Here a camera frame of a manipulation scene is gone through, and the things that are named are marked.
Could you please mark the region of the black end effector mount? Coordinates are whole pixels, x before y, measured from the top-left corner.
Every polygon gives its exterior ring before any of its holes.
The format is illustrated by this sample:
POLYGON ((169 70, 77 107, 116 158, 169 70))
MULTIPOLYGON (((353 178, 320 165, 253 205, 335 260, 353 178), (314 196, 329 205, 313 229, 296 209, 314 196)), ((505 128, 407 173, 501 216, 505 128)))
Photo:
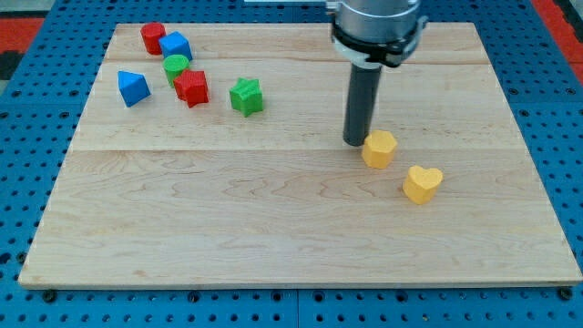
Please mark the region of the black end effector mount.
POLYGON ((333 22, 331 40, 335 50, 357 67, 395 68, 399 67, 417 49, 427 22, 428 17, 421 16, 403 38, 382 43, 363 41, 350 36, 336 22, 333 22))

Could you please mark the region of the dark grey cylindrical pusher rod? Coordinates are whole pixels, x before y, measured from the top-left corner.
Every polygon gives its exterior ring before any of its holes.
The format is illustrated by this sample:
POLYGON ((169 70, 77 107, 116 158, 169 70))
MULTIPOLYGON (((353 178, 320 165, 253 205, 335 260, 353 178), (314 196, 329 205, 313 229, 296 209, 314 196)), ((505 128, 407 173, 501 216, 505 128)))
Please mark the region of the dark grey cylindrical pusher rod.
POLYGON ((350 146, 361 146, 369 134, 381 72, 381 67, 351 67, 343 124, 343 140, 350 146))

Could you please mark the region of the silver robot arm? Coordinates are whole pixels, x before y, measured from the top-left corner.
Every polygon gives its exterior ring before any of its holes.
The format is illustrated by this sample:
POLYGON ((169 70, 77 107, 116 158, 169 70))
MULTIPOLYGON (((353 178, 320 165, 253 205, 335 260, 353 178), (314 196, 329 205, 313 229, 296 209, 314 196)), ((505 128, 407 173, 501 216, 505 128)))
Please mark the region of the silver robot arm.
POLYGON ((420 0, 336 0, 332 16, 335 50, 351 62, 343 140, 361 146, 369 134, 380 75, 399 67, 416 50, 427 23, 420 0))

